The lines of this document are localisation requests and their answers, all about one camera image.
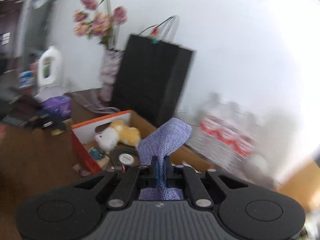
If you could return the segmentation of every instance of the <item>table surface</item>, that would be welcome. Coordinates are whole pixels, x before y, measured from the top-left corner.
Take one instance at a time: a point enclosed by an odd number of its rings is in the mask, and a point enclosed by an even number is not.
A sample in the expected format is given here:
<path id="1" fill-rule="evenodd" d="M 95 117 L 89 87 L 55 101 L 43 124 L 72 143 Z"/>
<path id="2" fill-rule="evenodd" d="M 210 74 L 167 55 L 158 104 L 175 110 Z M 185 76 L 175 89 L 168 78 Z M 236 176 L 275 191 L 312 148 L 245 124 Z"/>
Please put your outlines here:
<path id="1" fill-rule="evenodd" d="M 97 117 L 72 101 L 74 123 Z M 71 132 L 9 127 L 0 144 L 0 240 L 21 239 L 14 213 L 23 199 L 67 185 L 81 177 L 72 169 L 81 163 L 71 147 Z"/>

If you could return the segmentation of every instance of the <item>gray ribbed panel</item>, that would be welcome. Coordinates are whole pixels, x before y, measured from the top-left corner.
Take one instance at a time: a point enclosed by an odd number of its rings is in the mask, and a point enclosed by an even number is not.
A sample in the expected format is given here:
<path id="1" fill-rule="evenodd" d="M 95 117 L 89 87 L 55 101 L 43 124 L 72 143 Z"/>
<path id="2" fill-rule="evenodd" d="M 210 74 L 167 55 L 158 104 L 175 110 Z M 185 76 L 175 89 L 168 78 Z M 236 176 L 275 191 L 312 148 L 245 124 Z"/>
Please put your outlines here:
<path id="1" fill-rule="evenodd" d="M 187 201 L 134 201 L 110 212 L 85 240 L 235 240 L 214 215 L 191 208 Z"/>

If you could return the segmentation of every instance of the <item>yellow and white plush toy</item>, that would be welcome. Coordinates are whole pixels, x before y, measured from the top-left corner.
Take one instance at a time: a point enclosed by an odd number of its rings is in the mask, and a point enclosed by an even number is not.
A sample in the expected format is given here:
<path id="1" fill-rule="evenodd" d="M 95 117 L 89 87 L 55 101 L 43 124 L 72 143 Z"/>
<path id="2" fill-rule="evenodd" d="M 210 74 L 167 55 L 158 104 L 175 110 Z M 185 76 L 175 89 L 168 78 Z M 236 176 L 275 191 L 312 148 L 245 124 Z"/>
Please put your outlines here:
<path id="1" fill-rule="evenodd" d="M 113 150 L 118 142 L 137 147 L 141 141 L 139 130 L 126 126 L 122 120 L 113 121 L 107 129 L 101 134 L 97 134 L 94 139 L 104 152 Z"/>

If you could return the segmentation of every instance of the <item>flower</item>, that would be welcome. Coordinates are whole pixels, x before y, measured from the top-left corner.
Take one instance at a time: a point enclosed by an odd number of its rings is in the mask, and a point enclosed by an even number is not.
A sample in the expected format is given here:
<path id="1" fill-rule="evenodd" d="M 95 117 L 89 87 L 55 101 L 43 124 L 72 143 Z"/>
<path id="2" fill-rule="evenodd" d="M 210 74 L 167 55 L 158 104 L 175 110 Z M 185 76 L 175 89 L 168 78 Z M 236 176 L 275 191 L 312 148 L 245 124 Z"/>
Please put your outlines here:
<path id="1" fill-rule="evenodd" d="M 77 26 L 73 29 L 73 32 L 78 37 L 81 37 L 89 33 L 90 27 L 91 27 L 90 24 L 87 24 L 86 22 L 82 21 L 77 24 Z"/>
<path id="2" fill-rule="evenodd" d="M 88 17 L 88 14 L 84 11 L 76 10 L 73 13 L 73 19 L 75 22 L 82 22 Z"/>
<path id="3" fill-rule="evenodd" d="M 81 2 L 88 10 L 95 10 L 98 7 L 97 0 L 81 0 Z"/>
<path id="4" fill-rule="evenodd" d="M 112 25 L 112 16 L 106 13 L 97 13 L 92 24 L 92 33 L 96 36 L 105 36 Z"/>
<path id="5" fill-rule="evenodd" d="M 124 24 L 127 21 L 127 10 L 123 6 L 117 7 L 113 11 L 115 24 Z"/>

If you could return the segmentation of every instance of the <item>cardboard box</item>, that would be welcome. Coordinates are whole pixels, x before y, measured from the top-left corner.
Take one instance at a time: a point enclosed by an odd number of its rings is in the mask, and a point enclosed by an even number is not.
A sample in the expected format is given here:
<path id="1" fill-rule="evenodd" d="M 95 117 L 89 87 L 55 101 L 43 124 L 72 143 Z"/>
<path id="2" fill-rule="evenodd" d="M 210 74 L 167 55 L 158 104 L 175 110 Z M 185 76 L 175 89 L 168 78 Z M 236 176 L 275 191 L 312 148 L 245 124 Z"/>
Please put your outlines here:
<path id="1" fill-rule="evenodd" d="M 72 125 L 72 148 L 92 173 L 98 173 L 102 171 L 102 169 L 88 154 L 87 150 L 84 147 L 84 144 L 94 140 L 95 128 L 97 126 L 119 119 L 123 120 L 130 127 L 138 128 L 143 139 L 156 130 L 156 128 L 147 120 L 143 119 L 141 116 L 131 110 L 105 115 Z M 207 161 L 200 158 L 197 154 L 184 146 L 180 147 L 177 151 L 172 153 L 170 155 L 170 159 L 175 164 L 182 164 L 182 161 L 185 161 L 189 165 L 194 167 L 197 171 L 201 172 L 212 168 L 211 164 L 209 164 Z"/>

